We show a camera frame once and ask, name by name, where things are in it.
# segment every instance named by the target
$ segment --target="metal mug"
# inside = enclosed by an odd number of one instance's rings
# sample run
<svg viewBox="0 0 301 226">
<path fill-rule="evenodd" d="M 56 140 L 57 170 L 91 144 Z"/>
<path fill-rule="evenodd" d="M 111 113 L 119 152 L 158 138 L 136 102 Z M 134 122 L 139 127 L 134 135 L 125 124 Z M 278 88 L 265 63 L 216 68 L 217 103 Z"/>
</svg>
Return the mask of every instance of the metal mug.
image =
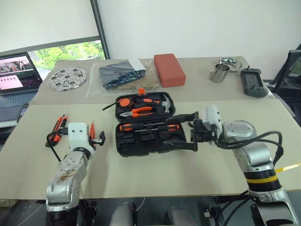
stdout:
<svg viewBox="0 0 301 226">
<path fill-rule="evenodd" d="M 216 64 L 214 69 L 210 72 L 209 78 L 214 82 L 222 82 L 226 77 L 230 68 L 225 64 Z"/>
</svg>

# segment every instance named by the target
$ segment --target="laptop keyboard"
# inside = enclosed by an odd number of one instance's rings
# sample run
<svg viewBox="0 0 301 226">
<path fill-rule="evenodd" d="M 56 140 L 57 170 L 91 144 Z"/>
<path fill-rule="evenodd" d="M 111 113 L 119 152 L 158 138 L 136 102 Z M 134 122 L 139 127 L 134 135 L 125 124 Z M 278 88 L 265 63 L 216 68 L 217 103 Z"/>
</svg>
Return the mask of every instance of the laptop keyboard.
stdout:
<svg viewBox="0 0 301 226">
<path fill-rule="evenodd" d="M 11 107 L 28 104 L 36 93 L 25 93 L 0 97 L 0 107 Z"/>
</svg>

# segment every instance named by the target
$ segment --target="red sponge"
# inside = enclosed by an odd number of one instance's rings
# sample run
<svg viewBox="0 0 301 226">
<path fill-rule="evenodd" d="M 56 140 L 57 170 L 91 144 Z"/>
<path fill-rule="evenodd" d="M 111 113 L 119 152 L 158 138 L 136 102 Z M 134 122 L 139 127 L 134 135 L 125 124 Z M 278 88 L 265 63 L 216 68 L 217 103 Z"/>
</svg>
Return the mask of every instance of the red sponge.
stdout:
<svg viewBox="0 0 301 226">
<path fill-rule="evenodd" d="M 154 64 L 158 70 L 162 87 L 183 86 L 186 75 L 174 54 L 154 56 Z"/>
</svg>

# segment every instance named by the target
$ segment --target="yellow stripe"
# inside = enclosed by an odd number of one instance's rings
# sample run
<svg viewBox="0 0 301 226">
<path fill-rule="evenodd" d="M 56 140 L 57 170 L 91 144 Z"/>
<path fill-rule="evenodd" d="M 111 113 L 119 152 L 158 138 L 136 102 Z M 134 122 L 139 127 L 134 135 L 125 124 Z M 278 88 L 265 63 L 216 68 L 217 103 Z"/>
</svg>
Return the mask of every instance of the yellow stripe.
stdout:
<svg viewBox="0 0 301 226">
<path fill-rule="evenodd" d="M 276 169 L 275 172 L 280 173 L 280 172 L 283 172 L 283 171 L 286 171 L 286 170 L 291 170 L 291 169 L 296 168 L 298 166 L 301 166 L 301 162 L 297 163 L 297 164 L 294 164 L 294 165 L 291 165 L 291 166 L 286 166 L 286 167 L 283 167 L 283 168 Z"/>
<path fill-rule="evenodd" d="M 246 179 L 246 181 L 248 183 L 251 183 L 251 184 L 262 184 L 262 183 L 267 183 L 267 182 L 272 182 L 274 180 L 277 180 L 277 175 L 274 175 L 270 178 L 264 178 L 264 179 Z"/>
</svg>

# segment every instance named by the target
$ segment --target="metal plate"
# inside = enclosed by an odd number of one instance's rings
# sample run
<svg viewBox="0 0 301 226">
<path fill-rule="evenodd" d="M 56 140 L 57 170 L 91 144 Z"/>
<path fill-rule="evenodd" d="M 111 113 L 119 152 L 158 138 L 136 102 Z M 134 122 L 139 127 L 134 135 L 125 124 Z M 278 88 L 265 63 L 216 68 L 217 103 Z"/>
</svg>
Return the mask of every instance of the metal plate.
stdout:
<svg viewBox="0 0 301 226">
<path fill-rule="evenodd" d="M 88 78 L 88 73 L 79 67 L 67 67 L 49 76 L 47 85 L 50 89 L 55 91 L 67 91 L 75 89 Z"/>
<path fill-rule="evenodd" d="M 218 63 L 229 66 L 230 68 L 229 72 L 235 72 L 243 68 L 243 65 L 239 60 L 233 59 L 231 57 L 222 57 L 218 60 Z"/>
</svg>

